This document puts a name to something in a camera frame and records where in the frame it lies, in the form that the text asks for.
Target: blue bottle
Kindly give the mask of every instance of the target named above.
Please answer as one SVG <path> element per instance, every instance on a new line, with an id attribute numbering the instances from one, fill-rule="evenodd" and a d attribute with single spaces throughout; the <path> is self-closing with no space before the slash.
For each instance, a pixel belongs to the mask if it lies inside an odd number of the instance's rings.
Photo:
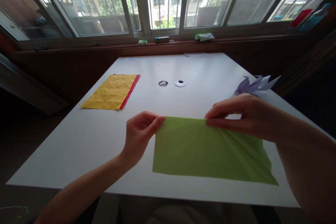
<path id="1" fill-rule="evenodd" d="M 331 6 L 331 3 L 326 3 L 321 10 L 318 10 L 314 12 L 310 18 L 303 24 L 303 26 L 300 28 L 301 32 L 307 32 L 313 29 L 313 27 L 321 21 L 322 18 L 324 18 L 328 13 L 328 8 Z"/>

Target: purple origami crane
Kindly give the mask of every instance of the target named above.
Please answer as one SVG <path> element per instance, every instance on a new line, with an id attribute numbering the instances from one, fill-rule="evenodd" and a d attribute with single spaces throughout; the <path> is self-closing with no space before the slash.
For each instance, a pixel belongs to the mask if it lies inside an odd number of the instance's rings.
<path id="1" fill-rule="evenodd" d="M 247 76 L 244 76 L 245 80 L 243 80 L 239 86 L 237 87 L 235 93 L 250 93 L 252 95 L 264 96 L 266 95 L 266 90 L 273 87 L 273 85 L 278 81 L 278 78 L 275 78 L 271 82 L 268 82 L 270 79 L 270 75 L 263 77 L 262 75 L 256 75 L 257 79 L 250 85 L 250 80 Z"/>

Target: forearm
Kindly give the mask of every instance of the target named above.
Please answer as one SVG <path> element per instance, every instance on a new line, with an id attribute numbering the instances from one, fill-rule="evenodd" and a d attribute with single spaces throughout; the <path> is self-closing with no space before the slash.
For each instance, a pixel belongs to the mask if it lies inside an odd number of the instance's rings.
<path id="1" fill-rule="evenodd" d="M 119 155 L 86 173 L 61 190 L 43 209 L 34 224 L 71 223 L 131 167 Z"/>
<path id="2" fill-rule="evenodd" d="M 318 223 L 335 223 L 336 144 L 310 125 L 302 125 L 298 146 L 277 144 L 291 190 Z"/>

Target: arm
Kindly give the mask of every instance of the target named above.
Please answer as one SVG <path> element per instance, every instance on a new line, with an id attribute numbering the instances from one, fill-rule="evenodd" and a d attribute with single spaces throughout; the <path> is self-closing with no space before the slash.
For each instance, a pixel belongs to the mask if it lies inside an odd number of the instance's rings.
<path id="1" fill-rule="evenodd" d="M 240 120 L 225 119 L 241 114 Z M 336 221 L 336 144 L 304 121 L 249 94 L 214 104 L 207 124 L 276 143 L 298 203 L 318 223 Z"/>
<path id="2" fill-rule="evenodd" d="M 129 119 L 122 152 L 61 190 L 43 209 L 34 224 L 67 224 L 75 221 L 100 194 L 139 162 L 150 138 L 164 120 L 165 117 L 147 111 Z"/>

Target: yellow origami paper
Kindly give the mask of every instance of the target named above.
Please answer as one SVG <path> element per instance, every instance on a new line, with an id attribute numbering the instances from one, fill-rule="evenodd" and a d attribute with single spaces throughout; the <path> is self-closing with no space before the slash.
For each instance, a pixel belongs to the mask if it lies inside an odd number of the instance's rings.
<path id="1" fill-rule="evenodd" d="M 120 109 L 137 75 L 110 75 L 81 107 Z"/>

